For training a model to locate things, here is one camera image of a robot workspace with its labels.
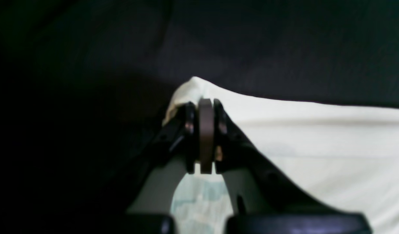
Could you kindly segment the white left gripper fixed right finger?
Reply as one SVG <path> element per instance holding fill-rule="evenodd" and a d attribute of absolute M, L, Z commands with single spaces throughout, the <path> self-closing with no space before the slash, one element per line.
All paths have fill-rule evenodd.
<path fill-rule="evenodd" d="M 214 100 L 216 145 L 222 158 L 216 172 L 224 178 L 235 214 L 337 214 L 297 186 L 267 159 Z"/>

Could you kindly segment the black left gripper moving left finger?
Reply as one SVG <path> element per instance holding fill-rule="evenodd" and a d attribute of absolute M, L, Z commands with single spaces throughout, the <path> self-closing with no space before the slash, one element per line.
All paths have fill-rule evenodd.
<path fill-rule="evenodd" d="M 215 113 L 210 99 L 178 108 L 143 152 L 141 184 L 136 186 L 128 214 L 167 214 L 175 191 L 186 174 L 210 174 L 215 159 Z"/>

